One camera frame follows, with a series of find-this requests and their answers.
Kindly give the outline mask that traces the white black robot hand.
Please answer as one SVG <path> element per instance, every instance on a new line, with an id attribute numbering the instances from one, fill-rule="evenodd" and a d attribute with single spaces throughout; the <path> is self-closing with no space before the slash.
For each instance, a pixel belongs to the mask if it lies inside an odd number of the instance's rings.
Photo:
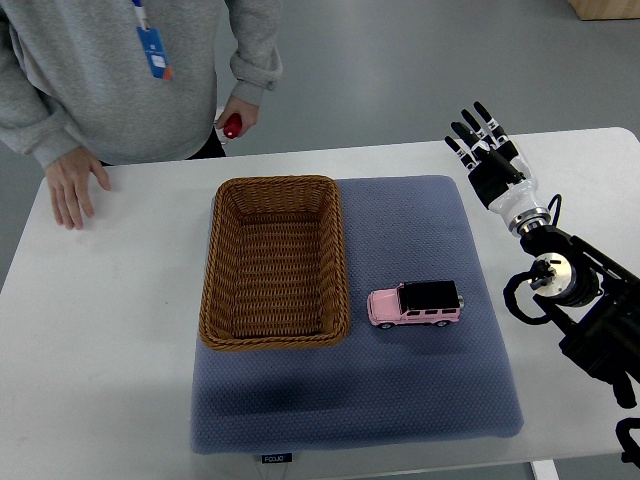
<path id="1" fill-rule="evenodd" d="M 481 102 L 473 106 L 483 124 L 467 109 L 461 111 L 466 124 L 450 124 L 471 152 L 450 136 L 444 141 L 470 172 L 469 182 L 481 204 L 499 215 L 510 233 L 550 225 L 551 214 L 537 197 L 538 182 L 524 156 Z"/>

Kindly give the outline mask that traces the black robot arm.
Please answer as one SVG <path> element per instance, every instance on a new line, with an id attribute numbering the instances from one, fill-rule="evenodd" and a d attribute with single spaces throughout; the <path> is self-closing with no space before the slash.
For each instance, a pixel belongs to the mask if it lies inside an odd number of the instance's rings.
<path id="1" fill-rule="evenodd" d="M 557 223 L 562 197 L 548 204 L 538 182 L 502 125 L 480 102 L 451 124 L 445 142 L 468 171 L 479 201 L 499 215 L 531 267 L 503 289 L 507 310 L 528 325 L 555 324 L 561 352 L 590 377 L 612 387 L 618 405 L 637 405 L 639 279 Z"/>

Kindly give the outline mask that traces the person's left hand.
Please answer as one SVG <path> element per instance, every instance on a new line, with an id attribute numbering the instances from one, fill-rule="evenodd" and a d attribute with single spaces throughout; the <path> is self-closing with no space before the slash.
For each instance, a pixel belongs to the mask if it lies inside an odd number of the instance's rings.
<path id="1" fill-rule="evenodd" d="M 233 139 L 240 138 L 247 133 L 249 129 L 254 127 L 259 117 L 259 106 L 248 103 L 234 95 L 231 95 L 221 114 L 216 120 L 215 126 L 217 130 L 224 132 L 227 125 L 231 123 L 236 128 Z"/>

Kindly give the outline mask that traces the person's right hand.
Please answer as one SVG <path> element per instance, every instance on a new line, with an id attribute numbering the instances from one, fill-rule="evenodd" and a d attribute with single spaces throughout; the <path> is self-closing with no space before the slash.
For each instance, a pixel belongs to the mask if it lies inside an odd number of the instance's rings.
<path id="1" fill-rule="evenodd" d="M 94 216 L 89 193 L 93 176 L 104 191 L 111 190 L 110 178 L 101 161 L 85 147 L 78 147 L 48 165 L 46 183 L 55 221 L 67 230 L 82 230 L 84 218 Z"/>

